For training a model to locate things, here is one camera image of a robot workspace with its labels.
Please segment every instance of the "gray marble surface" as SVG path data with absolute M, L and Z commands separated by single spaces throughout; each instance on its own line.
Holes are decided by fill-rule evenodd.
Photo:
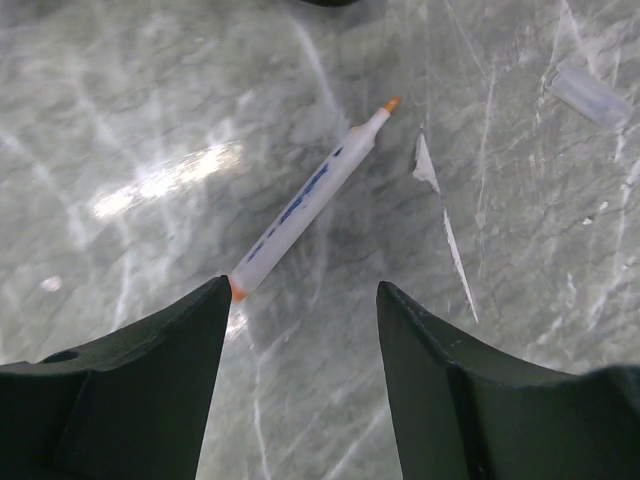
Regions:
M 199 477 L 399 479 L 375 289 L 504 351 L 640 362 L 638 115 L 543 89 L 564 58 L 640 87 L 635 0 L 0 0 L 0 354 L 35 361 L 230 271 L 350 124 L 404 103 L 231 313 Z M 411 177 L 424 125 L 440 202 Z

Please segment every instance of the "white marker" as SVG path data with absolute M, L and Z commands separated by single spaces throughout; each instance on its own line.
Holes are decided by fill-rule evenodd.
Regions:
M 280 212 L 267 231 L 231 272 L 233 300 L 254 291 L 329 202 L 375 145 L 378 130 L 400 99 L 393 97 L 371 119 L 349 130 L 340 144 Z

